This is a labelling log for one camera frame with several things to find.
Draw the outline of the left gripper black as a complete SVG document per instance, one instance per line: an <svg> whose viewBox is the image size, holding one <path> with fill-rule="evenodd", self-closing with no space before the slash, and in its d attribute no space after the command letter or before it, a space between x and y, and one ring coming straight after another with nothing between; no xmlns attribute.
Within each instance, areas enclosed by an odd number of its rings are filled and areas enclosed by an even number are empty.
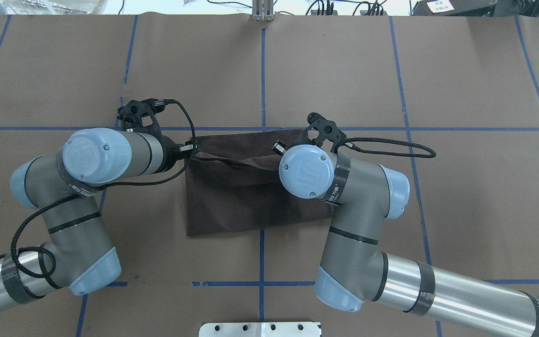
<svg viewBox="0 0 539 337"><path fill-rule="evenodd" d="M199 152L197 144L187 142L185 144L175 143L172 139L162 139L163 161L161 172L169 171L178 160L184 156L195 155Z"/></svg>

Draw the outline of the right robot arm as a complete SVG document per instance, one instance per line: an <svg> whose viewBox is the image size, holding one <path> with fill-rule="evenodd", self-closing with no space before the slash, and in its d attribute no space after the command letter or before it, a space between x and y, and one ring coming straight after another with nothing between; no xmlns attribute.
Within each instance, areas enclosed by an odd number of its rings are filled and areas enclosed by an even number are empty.
<svg viewBox="0 0 539 337"><path fill-rule="evenodd" d="M288 149L287 190L334 203L314 290L377 335L539 337L539 154L434 160Z"/></svg>

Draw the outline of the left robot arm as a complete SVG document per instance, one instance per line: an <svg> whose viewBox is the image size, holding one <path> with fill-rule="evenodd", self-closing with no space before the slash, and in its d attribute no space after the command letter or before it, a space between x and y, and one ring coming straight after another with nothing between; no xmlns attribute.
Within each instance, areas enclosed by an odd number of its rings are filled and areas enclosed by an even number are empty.
<svg viewBox="0 0 539 337"><path fill-rule="evenodd" d="M189 164L196 153L195 133L177 144L154 126L90 128L73 133L57 152L20 166L9 186L35 212L0 255L0 312L58 289L84 296L114 282L122 269L96 194L168 171L181 159Z"/></svg>

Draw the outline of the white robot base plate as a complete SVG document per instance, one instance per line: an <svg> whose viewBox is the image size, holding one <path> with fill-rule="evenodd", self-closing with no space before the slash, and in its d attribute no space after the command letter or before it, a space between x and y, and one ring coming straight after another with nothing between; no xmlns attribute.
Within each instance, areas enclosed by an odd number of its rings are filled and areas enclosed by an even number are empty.
<svg viewBox="0 0 539 337"><path fill-rule="evenodd" d="M210 322L199 337L321 337L320 322Z"/></svg>

